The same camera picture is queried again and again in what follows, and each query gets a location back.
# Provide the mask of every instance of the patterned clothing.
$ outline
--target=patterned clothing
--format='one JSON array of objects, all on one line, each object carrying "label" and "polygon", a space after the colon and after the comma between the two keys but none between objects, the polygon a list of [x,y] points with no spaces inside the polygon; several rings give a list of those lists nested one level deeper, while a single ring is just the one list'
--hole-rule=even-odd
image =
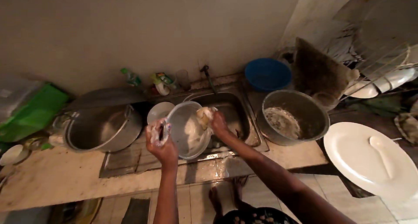
[{"label": "patterned clothing", "polygon": [[298,224],[290,216],[274,208],[255,208],[251,211],[233,210],[215,224]]}]

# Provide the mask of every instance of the faucet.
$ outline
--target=faucet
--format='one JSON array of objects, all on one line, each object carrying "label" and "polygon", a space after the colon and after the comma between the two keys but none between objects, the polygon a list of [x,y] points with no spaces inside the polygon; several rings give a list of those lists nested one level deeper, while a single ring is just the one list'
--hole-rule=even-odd
[{"label": "faucet", "polygon": [[209,85],[210,85],[210,87],[212,88],[213,92],[214,92],[214,93],[215,93],[215,95],[216,95],[216,94],[217,94],[217,91],[216,91],[215,86],[214,86],[214,85],[213,85],[213,83],[212,83],[212,80],[211,80],[211,78],[210,78],[210,76],[209,76],[209,72],[208,72],[208,70],[209,70],[209,66],[205,65],[205,66],[203,66],[203,68],[202,68],[200,71],[201,71],[201,72],[205,72],[206,78],[208,78],[208,81],[209,81]]}]

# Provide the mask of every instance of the large white plate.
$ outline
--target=large white plate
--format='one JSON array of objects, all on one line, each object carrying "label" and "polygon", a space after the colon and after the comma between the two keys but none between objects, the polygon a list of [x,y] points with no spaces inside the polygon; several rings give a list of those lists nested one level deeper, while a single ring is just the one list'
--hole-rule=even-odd
[{"label": "large white plate", "polygon": [[[370,145],[371,136],[379,138],[380,151]],[[379,131],[351,122],[333,124],[324,136],[324,145],[335,167],[359,187],[395,201],[417,193],[415,164],[398,144]]]}]

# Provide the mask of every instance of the plastic cup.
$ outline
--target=plastic cup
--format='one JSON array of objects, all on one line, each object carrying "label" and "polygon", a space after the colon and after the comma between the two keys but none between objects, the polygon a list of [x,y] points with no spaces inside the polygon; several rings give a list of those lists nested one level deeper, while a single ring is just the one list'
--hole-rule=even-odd
[{"label": "plastic cup", "polygon": [[177,82],[185,91],[191,89],[189,73],[187,72],[187,70],[179,70],[175,73],[175,76],[177,77]]}]

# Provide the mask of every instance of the bare foot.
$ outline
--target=bare foot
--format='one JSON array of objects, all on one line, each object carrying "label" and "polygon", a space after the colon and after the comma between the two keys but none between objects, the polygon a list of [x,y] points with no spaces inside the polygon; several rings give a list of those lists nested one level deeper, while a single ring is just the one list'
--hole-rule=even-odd
[{"label": "bare foot", "polygon": [[234,190],[234,204],[235,207],[239,207],[239,202],[243,200],[243,187],[247,183],[248,176],[232,178],[233,190]]},{"label": "bare foot", "polygon": [[215,209],[216,214],[222,216],[223,215],[222,204],[221,204],[221,201],[219,200],[218,190],[216,189],[216,186],[210,189],[209,199],[213,205],[213,209]]}]

